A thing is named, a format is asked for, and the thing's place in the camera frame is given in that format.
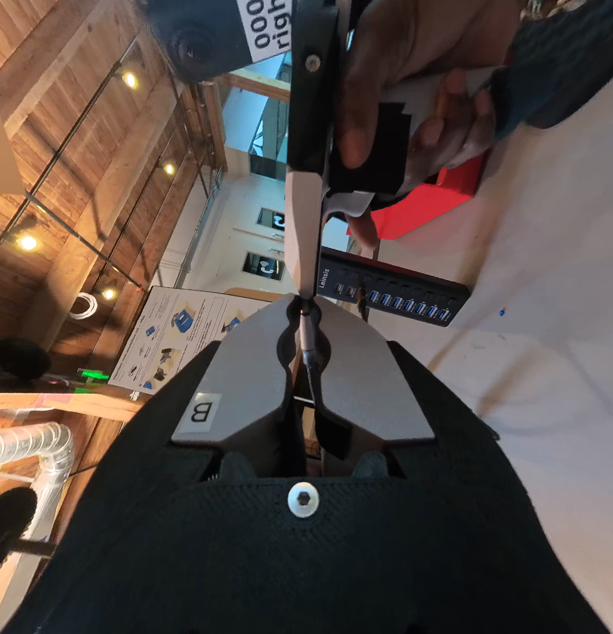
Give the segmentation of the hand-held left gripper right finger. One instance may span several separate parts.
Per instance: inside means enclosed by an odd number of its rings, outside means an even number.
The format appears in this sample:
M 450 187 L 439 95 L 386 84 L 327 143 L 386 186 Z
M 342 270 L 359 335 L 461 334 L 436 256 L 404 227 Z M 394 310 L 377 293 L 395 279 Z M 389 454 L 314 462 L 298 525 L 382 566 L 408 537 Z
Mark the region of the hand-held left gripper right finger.
M 317 334 L 325 348 L 320 371 L 316 433 L 324 471 L 353 471 L 360 458 L 387 455 L 436 440 L 388 341 L 369 323 L 315 298 L 321 318 Z

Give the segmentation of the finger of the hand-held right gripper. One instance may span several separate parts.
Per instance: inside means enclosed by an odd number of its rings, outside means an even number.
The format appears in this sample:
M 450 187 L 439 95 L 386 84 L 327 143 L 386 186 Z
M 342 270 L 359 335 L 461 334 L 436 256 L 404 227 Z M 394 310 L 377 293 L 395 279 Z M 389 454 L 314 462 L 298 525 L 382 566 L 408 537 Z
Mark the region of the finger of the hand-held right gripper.
M 285 263 L 297 293 L 315 295 L 322 218 L 322 179 L 314 172 L 286 175 Z

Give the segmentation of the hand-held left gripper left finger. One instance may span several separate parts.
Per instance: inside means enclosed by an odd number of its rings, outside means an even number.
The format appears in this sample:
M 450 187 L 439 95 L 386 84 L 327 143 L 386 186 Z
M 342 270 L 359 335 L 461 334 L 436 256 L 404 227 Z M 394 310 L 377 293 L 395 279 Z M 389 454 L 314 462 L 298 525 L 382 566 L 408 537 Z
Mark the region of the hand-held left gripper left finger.
M 172 443 L 242 454 L 255 473 L 306 472 L 290 371 L 300 310 L 299 296 L 287 294 L 223 338 Z

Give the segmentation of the black usb cable silver plug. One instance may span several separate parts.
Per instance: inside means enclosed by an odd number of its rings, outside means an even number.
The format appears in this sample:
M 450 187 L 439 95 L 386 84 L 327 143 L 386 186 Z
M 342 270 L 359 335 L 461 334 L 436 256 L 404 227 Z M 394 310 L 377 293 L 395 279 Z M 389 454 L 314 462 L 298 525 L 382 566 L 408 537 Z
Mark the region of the black usb cable silver plug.
M 300 299 L 299 336 L 302 351 L 302 362 L 306 369 L 308 383 L 313 401 L 313 408 L 322 408 L 321 368 L 318 360 L 315 303 L 313 299 Z

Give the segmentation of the black usb hub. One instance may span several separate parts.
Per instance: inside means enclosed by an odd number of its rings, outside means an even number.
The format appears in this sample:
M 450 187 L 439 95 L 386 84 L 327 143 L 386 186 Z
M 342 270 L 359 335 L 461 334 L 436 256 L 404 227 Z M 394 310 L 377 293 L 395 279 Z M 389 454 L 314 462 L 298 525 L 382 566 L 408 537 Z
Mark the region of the black usb hub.
M 357 305 L 360 285 L 368 309 L 447 327 L 471 297 L 467 286 L 349 252 L 322 247 L 320 296 Z

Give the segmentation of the person's right hand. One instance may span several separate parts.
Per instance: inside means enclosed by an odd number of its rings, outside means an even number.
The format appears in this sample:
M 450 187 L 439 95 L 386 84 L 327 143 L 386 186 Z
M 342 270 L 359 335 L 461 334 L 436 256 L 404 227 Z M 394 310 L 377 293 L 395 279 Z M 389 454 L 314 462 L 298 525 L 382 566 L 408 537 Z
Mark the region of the person's right hand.
M 443 74 L 433 109 L 409 142 L 406 188 L 493 144 L 487 89 L 469 96 L 466 69 L 505 60 L 526 1 L 372 1 L 361 14 L 339 76 L 334 135 L 343 164 L 373 147 L 382 91 L 412 75 Z

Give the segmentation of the instruction poster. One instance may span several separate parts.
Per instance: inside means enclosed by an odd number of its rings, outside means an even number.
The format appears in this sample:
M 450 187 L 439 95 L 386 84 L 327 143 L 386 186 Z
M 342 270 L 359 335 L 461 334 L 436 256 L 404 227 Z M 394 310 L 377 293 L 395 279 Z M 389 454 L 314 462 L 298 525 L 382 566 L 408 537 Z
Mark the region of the instruction poster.
M 216 292 L 151 288 L 108 385 L 155 394 L 213 341 L 268 301 Z

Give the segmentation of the red plastic bin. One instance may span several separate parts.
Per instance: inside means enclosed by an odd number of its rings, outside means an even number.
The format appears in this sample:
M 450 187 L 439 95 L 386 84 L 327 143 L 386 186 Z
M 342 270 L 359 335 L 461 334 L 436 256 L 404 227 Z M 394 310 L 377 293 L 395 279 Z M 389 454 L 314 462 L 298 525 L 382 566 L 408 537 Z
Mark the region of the red plastic bin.
M 372 211 L 377 235 L 396 240 L 471 200 L 479 187 L 490 151 L 457 167 L 442 168 L 402 200 Z

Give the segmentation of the dark fuzzy object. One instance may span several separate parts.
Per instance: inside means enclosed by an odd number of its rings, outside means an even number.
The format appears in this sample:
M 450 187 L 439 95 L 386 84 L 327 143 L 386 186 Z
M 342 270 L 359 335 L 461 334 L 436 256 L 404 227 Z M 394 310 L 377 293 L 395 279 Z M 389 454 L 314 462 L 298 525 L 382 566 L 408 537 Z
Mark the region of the dark fuzzy object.
M 0 340 L 0 373 L 21 382 L 41 378 L 51 367 L 48 352 L 31 340 L 9 337 Z
M 28 554 L 51 559 L 56 547 L 53 543 L 25 538 L 24 533 L 33 521 L 37 495 L 31 488 L 15 487 L 0 495 L 0 568 L 12 553 Z

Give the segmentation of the silver ventilation duct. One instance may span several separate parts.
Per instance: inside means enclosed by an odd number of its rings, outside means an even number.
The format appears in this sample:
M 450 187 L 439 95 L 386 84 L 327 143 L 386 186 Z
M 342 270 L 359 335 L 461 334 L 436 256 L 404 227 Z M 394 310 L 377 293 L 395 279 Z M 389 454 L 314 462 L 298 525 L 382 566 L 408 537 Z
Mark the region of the silver ventilation duct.
M 56 422 L 0 429 L 0 466 L 32 457 L 39 461 L 30 485 L 37 504 L 23 536 L 46 541 L 74 461 L 71 430 Z

